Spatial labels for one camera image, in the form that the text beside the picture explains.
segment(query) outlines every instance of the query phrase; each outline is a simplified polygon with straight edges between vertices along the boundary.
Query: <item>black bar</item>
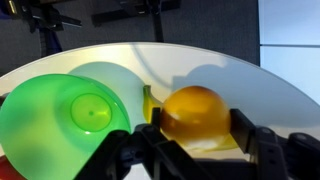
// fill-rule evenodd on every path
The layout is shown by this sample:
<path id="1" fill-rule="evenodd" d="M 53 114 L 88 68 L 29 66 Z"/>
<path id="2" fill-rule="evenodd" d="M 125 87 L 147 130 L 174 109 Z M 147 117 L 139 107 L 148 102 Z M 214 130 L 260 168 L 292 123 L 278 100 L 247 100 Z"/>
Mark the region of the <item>black bar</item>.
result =
<path id="1" fill-rule="evenodd" d="M 65 25 L 76 26 L 76 27 L 82 26 L 81 21 L 78 19 L 60 15 L 60 20 L 61 20 L 61 23 Z"/>
<path id="2" fill-rule="evenodd" d="M 256 129 L 254 147 L 250 158 L 257 164 L 259 180 L 288 180 L 284 154 L 276 134 L 271 129 Z"/>
<path id="3" fill-rule="evenodd" d="M 242 152 L 249 153 L 249 148 L 252 146 L 252 137 L 255 131 L 255 126 L 250 120 L 242 114 L 238 109 L 231 109 L 231 135 L 237 142 Z"/>
<path id="4" fill-rule="evenodd" d="M 245 160 L 221 161 L 196 159 L 196 162 L 217 180 L 256 180 L 256 164 L 249 163 Z"/>
<path id="5" fill-rule="evenodd" d="M 196 163 L 175 141 L 167 141 L 157 144 L 155 147 L 157 157 L 155 163 L 155 177 L 159 180 L 176 179 L 182 180 L 214 180 L 198 163 Z"/>
<path id="6" fill-rule="evenodd" d="M 164 42 L 160 12 L 152 14 L 156 42 Z"/>

